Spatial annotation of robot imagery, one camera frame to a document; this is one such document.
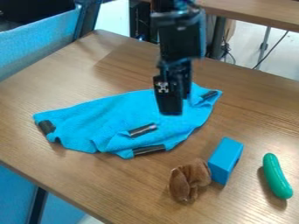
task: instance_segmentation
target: black clip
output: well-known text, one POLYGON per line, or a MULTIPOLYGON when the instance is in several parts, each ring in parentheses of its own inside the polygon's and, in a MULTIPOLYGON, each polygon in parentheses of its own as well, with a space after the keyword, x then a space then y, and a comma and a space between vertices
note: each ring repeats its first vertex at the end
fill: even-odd
POLYGON ((152 122, 148 125, 138 128, 138 129, 130 130, 129 135, 130 135, 130 137, 139 137, 139 136, 145 135, 151 131, 154 131, 156 129, 157 129, 156 124, 152 122))
POLYGON ((53 133, 56 130, 56 127, 49 120, 45 120, 38 123, 38 126, 41 128, 45 135, 53 133))
POLYGON ((201 98, 203 98, 203 100, 205 101, 205 100, 207 100, 207 99, 209 99, 209 98, 211 98, 211 97, 217 95, 217 93, 218 93, 218 91, 216 91, 216 90, 211 90, 211 91, 207 92, 206 94, 202 94, 202 95, 201 95, 201 98))
POLYGON ((152 146, 146 146, 141 148, 136 148, 133 150, 134 156, 144 155, 148 153, 154 153, 159 151, 166 151, 165 145, 159 144, 159 145, 152 145, 152 146))

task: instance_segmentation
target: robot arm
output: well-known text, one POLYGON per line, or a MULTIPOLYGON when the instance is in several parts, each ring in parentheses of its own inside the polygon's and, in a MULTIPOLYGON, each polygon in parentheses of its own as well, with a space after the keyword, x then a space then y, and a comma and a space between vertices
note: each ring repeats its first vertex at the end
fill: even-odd
POLYGON ((192 0, 158 0, 151 15, 160 39, 160 74, 154 77, 160 113, 180 115, 191 92, 191 60, 205 57, 205 11, 192 0))

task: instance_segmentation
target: floor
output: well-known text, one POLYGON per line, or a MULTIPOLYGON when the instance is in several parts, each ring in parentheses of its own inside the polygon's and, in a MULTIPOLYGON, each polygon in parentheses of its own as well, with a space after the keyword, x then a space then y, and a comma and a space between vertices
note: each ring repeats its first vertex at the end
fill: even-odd
MULTIPOLYGON (((236 31, 229 41, 231 54, 236 64, 252 68, 257 64, 260 45, 263 41, 266 26, 237 22, 236 31)), ((268 40, 268 50, 282 37, 284 30, 272 28, 268 40)), ((286 38, 269 54, 261 64, 261 71, 280 75, 299 81, 299 33, 289 32, 286 38)))

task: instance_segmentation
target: black cable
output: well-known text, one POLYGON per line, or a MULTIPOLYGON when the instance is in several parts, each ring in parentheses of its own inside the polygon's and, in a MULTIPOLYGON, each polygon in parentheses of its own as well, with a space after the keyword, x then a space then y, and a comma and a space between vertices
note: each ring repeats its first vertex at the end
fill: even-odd
POLYGON ((233 64, 235 65, 236 64, 236 59, 234 58, 234 56, 231 54, 231 53, 227 53, 229 56, 231 56, 232 60, 233 60, 233 64))
POLYGON ((287 36, 287 34, 289 33, 289 31, 286 31, 282 37, 277 41, 277 43, 271 48, 271 50, 266 54, 265 57, 263 57, 257 64, 256 66, 253 67, 253 69, 255 69, 257 66, 259 66, 261 64, 261 62, 263 62, 268 56, 269 54, 279 45, 279 43, 282 42, 282 40, 287 36))
POLYGON ((229 56, 231 56, 232 60, 233 60, 233 64, 235 65, 237 63, 237 60, 234 58, 234 56, 230 53, 230 51, 232 51, 232 49, 230 48, 229 44, 226 42, 226 37, 223 36, 222 41, 224 42, 224 54, 223 57, 225 57, 227 54, 229 56))

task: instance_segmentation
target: metal table leg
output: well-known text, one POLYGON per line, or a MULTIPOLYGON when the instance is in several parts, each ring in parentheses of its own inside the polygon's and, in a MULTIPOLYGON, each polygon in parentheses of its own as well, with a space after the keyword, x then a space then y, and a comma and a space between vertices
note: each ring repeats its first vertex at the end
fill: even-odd
POLYGON ((47 196, 48 192, 38 187, 27 224, 39 224, 41 222, 47 196))
MULTIPOLYGON (((266 51, 266 47, 267 47, 267 42, 268 42, 268 39, 269 39, 269 35, 270 35, 270 31, 271 31, 271 27, 268 26, 267 29, 266 29, 266 33, 265 33, 265 36, 264 36, 264 40, 261 44, 261 52, 260 52, 260 56, 259 56, 259 59, 258 59, 258 63, 262 60, 262 58, 264 57, 264 53, 266 51)), ((256 69, 257 70, 260 70, 260 67, 261 67, 261 64, 259 64, 256 69)))
POLYGON ((225 34, 225 28, 226 28, 226 18, 225 17, 217 17, 215 29, 212 37, 212 47, 211 47, 211 53, 209 55, 209 58, 214 60, 220 60, 222 56, 222 40, 225 34))

